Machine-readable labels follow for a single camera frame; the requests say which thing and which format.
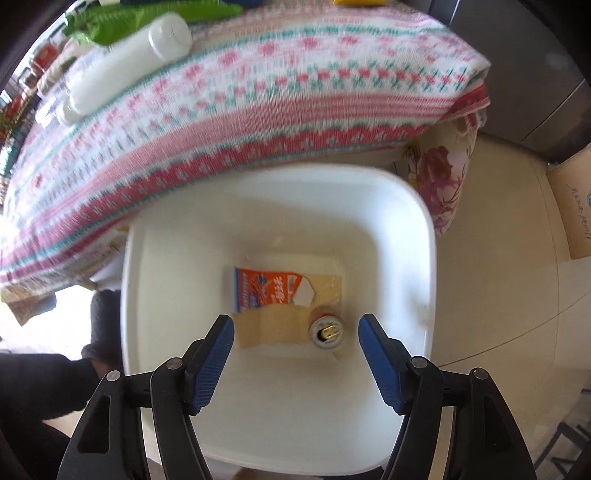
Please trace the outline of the green snack bag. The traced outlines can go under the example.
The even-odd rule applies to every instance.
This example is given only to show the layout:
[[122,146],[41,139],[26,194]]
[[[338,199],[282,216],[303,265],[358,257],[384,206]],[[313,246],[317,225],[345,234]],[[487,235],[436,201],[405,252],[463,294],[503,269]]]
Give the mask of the green snack bag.
[[162,15],[179,15],[186,23],[207,23],[242,14],[243,7],[222,1],[164,1],[141,5],[93,6],[66,16],[63,34],[82,43],[109,46]]

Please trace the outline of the dark grey refrigerator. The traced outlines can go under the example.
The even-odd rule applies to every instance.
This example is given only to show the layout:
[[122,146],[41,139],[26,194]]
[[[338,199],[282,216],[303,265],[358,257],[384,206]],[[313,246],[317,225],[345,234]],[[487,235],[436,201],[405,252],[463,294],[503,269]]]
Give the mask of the dark grey refrigerator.
[[590,84],[519,1],[410,1],[486,56],[484,132],[562,162],[590,143]]

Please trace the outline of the grey slipper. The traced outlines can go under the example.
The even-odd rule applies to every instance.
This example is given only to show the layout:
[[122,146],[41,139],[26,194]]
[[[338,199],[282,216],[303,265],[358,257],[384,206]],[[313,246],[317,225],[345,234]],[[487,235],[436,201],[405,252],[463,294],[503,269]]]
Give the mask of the grey slipper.
[[123,369],[120,313],[120,290],[101,290],[93,295],[90,343],[81,350],[83,359],[101,362],[111,370]]

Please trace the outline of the patterned knit tablecloth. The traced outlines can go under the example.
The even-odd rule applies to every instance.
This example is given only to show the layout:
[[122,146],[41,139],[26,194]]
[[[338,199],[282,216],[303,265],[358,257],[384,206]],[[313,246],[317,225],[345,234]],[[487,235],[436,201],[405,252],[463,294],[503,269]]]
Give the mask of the patterned knit tablecloth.
[[197,29],[191,54],[88,118],[34,126],[9,182],[1,298],[99,270],[153,199],[224,171],[398,147],[486,120],[490,61],[405,4],[276,1]]

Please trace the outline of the cardboard box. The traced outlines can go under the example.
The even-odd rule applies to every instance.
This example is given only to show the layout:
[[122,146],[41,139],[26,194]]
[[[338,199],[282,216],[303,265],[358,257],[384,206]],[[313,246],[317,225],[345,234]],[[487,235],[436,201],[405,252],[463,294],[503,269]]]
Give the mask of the cardboard box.
[[590,256],[590,145],[547,173],[561,215],[570,257]]

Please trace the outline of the yellow wrapper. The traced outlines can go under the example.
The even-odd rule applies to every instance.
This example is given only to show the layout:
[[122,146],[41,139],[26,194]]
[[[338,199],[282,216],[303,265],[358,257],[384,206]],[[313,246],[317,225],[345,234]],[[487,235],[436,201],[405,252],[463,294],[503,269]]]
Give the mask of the yellow wrapper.
[[334,0],[335,5],[348,7],[382,7],[386,6],[388,0]]

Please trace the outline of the red drink can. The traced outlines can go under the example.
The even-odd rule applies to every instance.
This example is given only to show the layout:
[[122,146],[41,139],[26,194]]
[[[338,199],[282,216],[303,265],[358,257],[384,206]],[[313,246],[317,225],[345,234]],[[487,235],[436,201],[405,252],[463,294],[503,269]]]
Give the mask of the red drink can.
[[308,336],[322,349],[334,349],[342,343],[344,324],[331,306],[318,306],[310,314]]

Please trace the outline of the white plastic bottle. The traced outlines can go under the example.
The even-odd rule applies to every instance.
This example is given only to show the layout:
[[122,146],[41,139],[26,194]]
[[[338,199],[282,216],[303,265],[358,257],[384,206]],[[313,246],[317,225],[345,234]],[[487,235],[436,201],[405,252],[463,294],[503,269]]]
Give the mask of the white plastic bottle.
[[85,69],[56,108],[63,126],[71,126],[100,109],[142,78],[186,57],[192,47],[187,23],[164,14],[117,42]]

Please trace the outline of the orange white milk carton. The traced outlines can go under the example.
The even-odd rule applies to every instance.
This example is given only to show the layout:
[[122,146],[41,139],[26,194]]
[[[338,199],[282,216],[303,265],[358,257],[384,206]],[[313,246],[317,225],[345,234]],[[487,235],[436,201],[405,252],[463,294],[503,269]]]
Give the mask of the orange white milk carton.
[[331,306],[342,320],[341,303],[338,276],[235,269],[232,318],[242,348],[314,344],[308,336],[311,311]]

